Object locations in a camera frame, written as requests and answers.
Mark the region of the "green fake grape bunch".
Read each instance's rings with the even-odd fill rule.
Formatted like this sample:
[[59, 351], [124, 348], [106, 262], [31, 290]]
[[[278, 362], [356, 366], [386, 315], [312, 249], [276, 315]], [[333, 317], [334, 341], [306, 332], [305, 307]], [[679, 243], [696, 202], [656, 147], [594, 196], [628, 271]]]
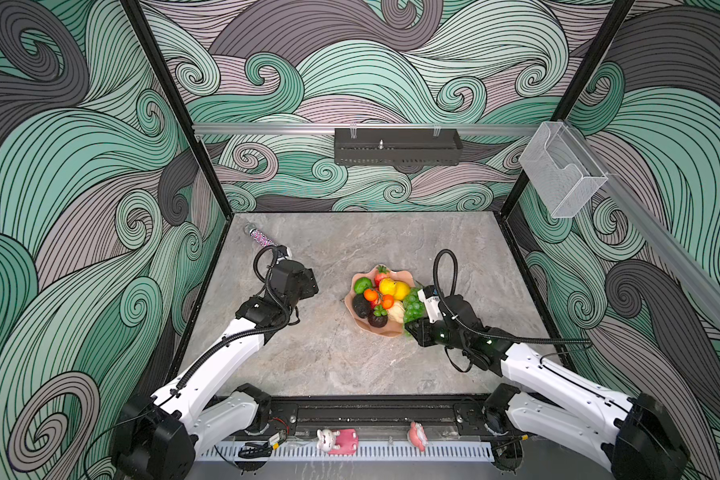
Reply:
[[420, 288], [413, 288], [402, 301], [404, 308], [403, 321], [405, 324], [428, 317], [426, 306], [419, 298], [420, 291]]

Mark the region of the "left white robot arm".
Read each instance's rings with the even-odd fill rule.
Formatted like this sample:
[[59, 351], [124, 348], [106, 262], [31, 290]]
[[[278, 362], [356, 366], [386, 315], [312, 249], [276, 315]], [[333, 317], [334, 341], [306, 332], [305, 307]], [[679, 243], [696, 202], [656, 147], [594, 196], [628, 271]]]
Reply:
[[263, 292], [237, 310], [221, 336], [175, 378], [122, 408], [109, 442], [115, 469], [131, 479], [183, 479], [196, 457], [228, 435], [251, 427], [266, 396], [247, 386], [211, 402], [232, 374], [291, 324], [299, 301], [318, 292], [314, 273], [270, 246], [273, 257], [257, 276]]

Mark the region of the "pink wavy fruit bowl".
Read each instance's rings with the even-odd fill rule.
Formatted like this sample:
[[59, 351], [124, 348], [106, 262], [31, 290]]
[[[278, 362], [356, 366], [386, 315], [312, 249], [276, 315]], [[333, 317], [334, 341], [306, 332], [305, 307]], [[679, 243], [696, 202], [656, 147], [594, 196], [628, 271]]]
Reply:
[[389, 277], [395, 281], [406, 284], [411, 289], [420, 287], [420, 283], [416, 281], [413, 274], [408, 270], [401, 270], [401, 271], [395, 271], [395, 270], [389, 270], [384, 265], [377, 265], [374, 267], [371, 271], [367, 273], [356, 273], [351, 278], [351, 285], [349, 292], [345, 295], [343, 299], [343, 303], [349, 312], [350, 317], [352, 318], [354, 324], [369, 333], [373, 333], [379, 336], [387, 337], [387, 338], [395, 338], [404, 335], [405, 329], [404, 324], [402, 322], [398, 322], [395, 319], [388, 319], [386, 324], [381, 327], [375, 327], [371, 325], [368, 321], [367, 316], [361, 316], [356, 311], [353, 305], [355, 304], [354, 299], [357, 297], [357, 293], [355, 291], [355, 284], [364, 279], [367, 278], [369, 281], [374, 282], [374, 279], [376, 275], [382, 270], [386, 269], [387, 273], [389, 274]]

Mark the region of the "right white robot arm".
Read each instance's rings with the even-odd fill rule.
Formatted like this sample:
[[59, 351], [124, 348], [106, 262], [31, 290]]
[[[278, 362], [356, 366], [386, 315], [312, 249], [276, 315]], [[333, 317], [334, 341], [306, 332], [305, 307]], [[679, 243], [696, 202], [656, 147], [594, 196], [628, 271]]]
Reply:
[[468, 368], [503, 383], [483, 406], [495, 436], [541, 436], [594, 461], [616, 479], [679, 479], [690, 451], [668, 409], [651, 395], [630, 396], [549, 362], [531, 346], [487, 328], [460, 295], [416, 292], [422, 312], [405, 328], [422, 347], [458, 351]]

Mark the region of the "red fake strawberry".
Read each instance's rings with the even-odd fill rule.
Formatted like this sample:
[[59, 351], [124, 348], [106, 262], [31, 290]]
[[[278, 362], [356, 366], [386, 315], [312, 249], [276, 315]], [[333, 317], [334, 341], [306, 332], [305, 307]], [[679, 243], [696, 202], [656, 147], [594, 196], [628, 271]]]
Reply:
[[389, 269], [388, 269], [386, 266], [384, 266], [384, 265], [379, 265], [379, 266], [377, 267], [377, 273], [376, 273], [376, 275], [374, 276], [374, 283], [375, 283], [376, 285], [378, 285], [378, 284], [381, 283], [384, 279], [389, 278], [389, 277], [390, 277], [390, 271], [389, 271]]

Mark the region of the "yellow fake lemon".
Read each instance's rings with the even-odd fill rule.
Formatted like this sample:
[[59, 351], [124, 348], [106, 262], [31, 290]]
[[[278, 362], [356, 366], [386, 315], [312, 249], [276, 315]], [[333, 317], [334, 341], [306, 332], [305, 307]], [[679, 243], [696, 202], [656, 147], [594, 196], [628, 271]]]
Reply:
[[407, 283], [389, 277], [382, 279], [378, 288], [383, 296], [391, 296], [396, 301], [403, 301], [411, 291]]

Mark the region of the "green fake lime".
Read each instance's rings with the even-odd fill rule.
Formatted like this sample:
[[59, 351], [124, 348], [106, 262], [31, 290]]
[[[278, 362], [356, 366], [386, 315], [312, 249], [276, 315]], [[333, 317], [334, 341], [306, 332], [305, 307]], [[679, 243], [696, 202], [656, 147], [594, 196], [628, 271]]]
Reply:
[[353, 284], [353, 292], [356, 295], [363, 295], [368, 289], [374, 286], [373, 280], [367, 277], [358, 278]]

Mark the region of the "pale fake pear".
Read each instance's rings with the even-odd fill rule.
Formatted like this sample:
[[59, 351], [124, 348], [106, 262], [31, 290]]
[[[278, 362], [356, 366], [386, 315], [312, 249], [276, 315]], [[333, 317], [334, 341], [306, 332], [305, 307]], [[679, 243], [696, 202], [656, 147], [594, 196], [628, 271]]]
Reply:
[[405, 322], [405, 308], [403, 303], [395, 301], [394, 304], [387, 309], [387, 316], [390, 321], [403, 324]]

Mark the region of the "orange fake tangerine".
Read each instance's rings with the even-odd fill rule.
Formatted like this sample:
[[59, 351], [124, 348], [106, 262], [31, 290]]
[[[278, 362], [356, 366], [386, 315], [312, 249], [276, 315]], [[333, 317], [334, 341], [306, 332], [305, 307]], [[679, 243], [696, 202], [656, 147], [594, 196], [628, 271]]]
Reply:
[[383, 295], [381, 298], [381, 307], [385, 310], [392, 308], [395, 304], [395, 299], [392, 295]]
[[379, 299], [378, 291], [372, 288], [366, 289], [363, 292], [363, 296], [367, 301], [371, 303], [376, 302]]

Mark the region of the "dark fake avocado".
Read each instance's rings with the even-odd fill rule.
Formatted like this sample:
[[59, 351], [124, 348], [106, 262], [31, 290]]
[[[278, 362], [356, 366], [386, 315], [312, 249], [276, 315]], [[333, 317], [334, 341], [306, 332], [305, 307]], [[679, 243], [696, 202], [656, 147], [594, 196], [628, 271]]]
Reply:
[[361, 319], [367, 319], [373, 310], [372, 303], [363, 294], [355, 295], [351, 306], [354, 314]]

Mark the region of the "dark brown fake fruit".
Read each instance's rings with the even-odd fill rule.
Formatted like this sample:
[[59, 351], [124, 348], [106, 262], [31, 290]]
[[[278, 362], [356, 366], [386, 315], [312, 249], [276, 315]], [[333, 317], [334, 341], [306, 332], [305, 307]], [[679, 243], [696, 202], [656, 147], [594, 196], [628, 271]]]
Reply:
[[368, 324], [373, 328], [383, 328], [388, 323], [388, 311], [377, 305], [368, 316]]

